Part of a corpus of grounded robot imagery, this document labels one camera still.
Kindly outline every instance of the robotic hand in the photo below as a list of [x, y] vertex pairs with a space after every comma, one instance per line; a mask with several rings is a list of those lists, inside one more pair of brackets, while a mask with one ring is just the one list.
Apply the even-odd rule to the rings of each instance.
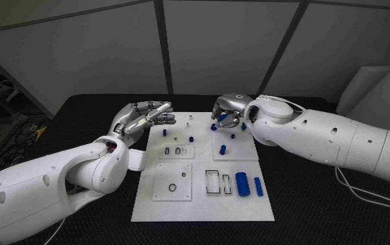
[[[20, 163], [0, 171], [0, 245], [36, 234], [85, 204], [115, 191], [127, 169], [143, 171], [146, 152], [128, 150], [144, 128], [175, 124], [170, 103], [126, 105], [108, 135], [91, 144]], [[65, 180], [84, 191], [66, 191]]]
[[339, 115], [292, 109], [287, 100], [225, 94], [215, 102], [217, 127], [234, 127], [244, 119], [254, 139], [280, 146], [310, 161], [365, 172], [390, 181], [390, 133]]

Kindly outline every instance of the gray wall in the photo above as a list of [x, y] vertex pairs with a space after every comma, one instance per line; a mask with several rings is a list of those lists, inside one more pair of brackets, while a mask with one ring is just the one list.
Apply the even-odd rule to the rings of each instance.
[[390, 63], [390, 0], [312, 0], [269, 79], [300, 0], [163, 0], [159, 20], [133, 1], [0, 0], [0, 66], [53, 114], [81, 93], [166, 93], [163, 63], [173, 93], [254, 94], [266, 80], [270, 95], [332, 102], [360, 66]]

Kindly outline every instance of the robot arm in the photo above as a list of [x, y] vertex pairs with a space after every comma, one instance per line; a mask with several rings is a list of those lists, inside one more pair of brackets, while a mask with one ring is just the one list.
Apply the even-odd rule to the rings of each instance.
[[[0, 171], [0, 244], [36, 234], [115, 191], [127, 169], [143, 171], [146, 152], [128, 146], [143, 129], [175, 124], [170, 103], [128, 104], [113, 120], [108, 135], [91, 144], [20, 163]], [[85, 188], [69, 195], [65, 180]]]
[[217, 127], [231, 127], [238, 124], [231, 121], [234, 116], [241, 117], [261, 144], [279, 145], [310, 161], [390, 181], [388, 131], [339, 115], [300, 109], [293, 111], [286, 100], [277, 97], [261, 95], [253, 100], [245, 95], [227, 94], [217, 99], [211, 118], [219, 118], [225, 112]]

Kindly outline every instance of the white cable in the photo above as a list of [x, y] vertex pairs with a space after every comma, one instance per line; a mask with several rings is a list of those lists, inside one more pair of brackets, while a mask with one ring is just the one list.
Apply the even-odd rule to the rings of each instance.
[[[339, 171], [339, 174], [341, 174], [341, 176], [342, 176], [342, 178], [344, 178], [345, 183], [339, 180], [339, 176], [338, 176], [338, 174], [336, 174], [336, 170]], [[345, 178], [345, 176], [344, 176], [344, 173], [342, 173], [342, 171], [341, 171], [341, 169], [339, 169], [338, 167], [335, 167], [335, 177], [336, 177], [336, 180], [339, 181], [339, 183], [341, 183], [344, 186], [348, 187], [349, 191], [354, 193], [354, 195], [355, 195], [362, 201], [365, 201], [365, 202], [368, 202], [368, 203], [373, 203], [373, 204], [378, 204], [378, 205], [381, 205], [381, 206], [384, 206], [384, 207], [390, 207], [390, 205], [383, 204], [383, 203], [375, 202], [375, 201], [371, 201], [371, 200], [368, 200], [368, 199], [365, 199], [365, 198], [362, 198], [361, 196], [357, 195], [357, 193], [355, 193], [354, 190], [358, 190], [358, 191], [361, 191], [361, 192], [364, 192], [364, 193], [368, 193], [368, 194], [371, 194], [373, 196], [377, 196], [377, 197], [383, 198], [384, 200], [390, 201], [390, 199], [386, 198], [384, 196], [381, 196], [381, 195], [378, 195], [378, 194], [374, 194], [374, 193], [371, 193], [370, 191], [365, 191], [365, 190], [362, 190], [362, 189], [360, 189], [360, 188], [357, 188], [357, 187], [352, 187], [352, 186], [349, 185], [348, 180], [347, 180], [347, 178]]]
[[48, 243], [50, 242], [50, 239], [55, 237], [55, 234], [56, 234], [56, 232], [59, 231], [59, 228], [61, 228], [61, 226], [62, 226], [62, 224], [63, 224], [63, 222], [65, 222], [65, 219], [62, 220], [61, 225], [59, 225], [59, 227], [56, 228], [53, 235], [50, 236], [49, 240], [46, 241], [46, 243], [45, 243], [43, 245], [48, 245]]
[[293, 104], [302, 111], [306, 110], [300, 105], [292, 103], [289, 100], [286, 100], [286, 99], [283, 99], [283, 98], [280, 98], [280, 97], [273, 97], [273, 96], [269, 96], [269, 95], [260, 95], [260, 96], [257, 97], [257, 99], [260, 99], [260, 98], [263, 98], [263, 97], [269, 97], [270, 99], [274, 99], [274, 100], [279, 100], [279, 101], [282, 101], [282, 102], [284, 102], [284, 103]]

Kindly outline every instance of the black tablecloth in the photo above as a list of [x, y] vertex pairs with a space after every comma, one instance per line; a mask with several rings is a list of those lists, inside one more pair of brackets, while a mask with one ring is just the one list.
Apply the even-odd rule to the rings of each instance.
[[[113, 117], [130, 102], [170, 101], [178, 112], [209, 112], [217, 97], [72, 96], [30, 149], [29, 159], [105, 135]], [[323, 99], [289, 99], [308, 109], [334, 111]], [[149, 131], [133, 148], [146, 149], [147, 135]], [[140, 173], [127, 171], [117, 191], [66, 218], [50, 244], [390, 244], [390, 208], [352, 196], [336, 182], [332, 167], [279, 147], [256, 143], [256, 148], [274, 222], [131, 222]], [[390, 195], [388, 182], [351, 170], [345, 174], [354, 185]], [[19, 244], [43, 244], [58, 225]]]

